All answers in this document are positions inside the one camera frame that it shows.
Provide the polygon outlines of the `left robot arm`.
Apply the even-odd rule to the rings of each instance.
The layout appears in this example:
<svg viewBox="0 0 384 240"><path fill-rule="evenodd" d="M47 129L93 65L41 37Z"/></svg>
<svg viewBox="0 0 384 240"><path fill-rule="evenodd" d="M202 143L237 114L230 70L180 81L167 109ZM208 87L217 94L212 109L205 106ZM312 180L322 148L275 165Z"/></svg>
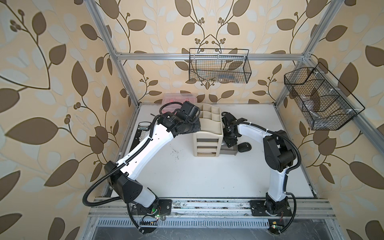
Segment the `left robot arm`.
<svg viewBox="0 0 384 240"><path fill-rule="evenodd" d="M126 204L136 203L144 208L157 208L158 197L137 181L139 174L157 152L176 136L196 133L201 129L200 108L189 101L177 104L180 108L173 112L159 112L154 117L149 134L132 151L116 163L106 164L106 174L84 193L82 201L85 206L96 207L123 200ZM90 202L89 195L104 181L109 182L118 196L104 201Z"/></svg>

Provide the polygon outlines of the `black computer mouse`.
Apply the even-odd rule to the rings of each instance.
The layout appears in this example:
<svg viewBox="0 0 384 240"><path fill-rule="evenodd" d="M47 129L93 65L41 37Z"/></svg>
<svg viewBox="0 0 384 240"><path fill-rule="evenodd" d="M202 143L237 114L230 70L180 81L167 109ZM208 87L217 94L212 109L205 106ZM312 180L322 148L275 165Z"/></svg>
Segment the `black computer mouse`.
<svg viewBox="0 0 384 240"><path fill-rule="evenodd" d="M249 152L251 149L252 149L252 146L248 142L243 142L243 143L238 144L238 152L239 153Z"/></svg>

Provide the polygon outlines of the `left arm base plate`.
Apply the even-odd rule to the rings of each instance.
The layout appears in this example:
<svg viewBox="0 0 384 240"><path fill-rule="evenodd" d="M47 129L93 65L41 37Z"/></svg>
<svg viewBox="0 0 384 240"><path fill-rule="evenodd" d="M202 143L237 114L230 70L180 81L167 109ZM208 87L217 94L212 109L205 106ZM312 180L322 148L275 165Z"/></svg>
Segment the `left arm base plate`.
<svg viewBox="0 0 384 240"><path fill-rule="evenodd" d="M134 204L131 209L134 211L134 214L139 216L168 216L171 214L172 202L171 199L159 199L155 200L155 202L147 208L140 204Z"/></svg>

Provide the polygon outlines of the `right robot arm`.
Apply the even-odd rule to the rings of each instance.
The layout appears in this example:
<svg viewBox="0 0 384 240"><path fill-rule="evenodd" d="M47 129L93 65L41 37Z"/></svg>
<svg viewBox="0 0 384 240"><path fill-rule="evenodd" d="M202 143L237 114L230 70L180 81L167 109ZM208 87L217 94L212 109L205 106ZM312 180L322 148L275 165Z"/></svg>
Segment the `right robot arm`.
<svg viewBox="0 0 384 240"><path fill-rule="evenodd" d="M274 132L247 122L244 118L236 119L229 112L222 113L222 122L224 124L223 140L227 147L235 146L238 138L242 136L263 144L265 160L271 169L265 209L269 215L277 215L288 206L288 175L301 164L299 149L283 130Z"/></svg>

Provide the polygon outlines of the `beige drawer organizer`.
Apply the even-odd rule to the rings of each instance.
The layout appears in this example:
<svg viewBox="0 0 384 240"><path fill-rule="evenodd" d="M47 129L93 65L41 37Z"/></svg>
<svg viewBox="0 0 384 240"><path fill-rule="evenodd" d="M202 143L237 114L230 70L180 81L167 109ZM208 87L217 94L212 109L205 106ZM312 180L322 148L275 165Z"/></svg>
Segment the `beige drawer organizer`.
<svg viewBox="0 0 384 240"><path fill-rule="evenodd" d="M195 157L218 157L223 142L223 124L220 107L197 104L201 130L193 133Z"/></svg>

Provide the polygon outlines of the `grey top drawer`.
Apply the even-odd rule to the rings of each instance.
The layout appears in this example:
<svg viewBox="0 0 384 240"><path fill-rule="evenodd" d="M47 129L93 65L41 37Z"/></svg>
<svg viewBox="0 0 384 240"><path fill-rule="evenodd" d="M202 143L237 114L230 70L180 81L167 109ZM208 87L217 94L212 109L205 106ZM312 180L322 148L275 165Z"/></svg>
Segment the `grey top drawer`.
<svg viewBox="0 0 384 240"><path fill-rule="evenodd" d="M225 142L222 142L220 155L233 155L235 156L238 153L238 145L228 147Z"/></svg>

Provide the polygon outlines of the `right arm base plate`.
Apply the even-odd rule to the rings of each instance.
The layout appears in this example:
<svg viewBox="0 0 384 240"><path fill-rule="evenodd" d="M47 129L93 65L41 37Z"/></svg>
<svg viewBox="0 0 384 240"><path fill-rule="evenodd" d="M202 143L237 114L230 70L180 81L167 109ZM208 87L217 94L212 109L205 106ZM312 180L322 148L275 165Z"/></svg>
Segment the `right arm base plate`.
<svg viewBox="0 0 384 240"><path fill-rule="evenodd" d="M293 208L285 206L280 208L275 213L268 213L265 200L251 200L249 201L250 209L253 217L291 217L293 215Z"/></svg>

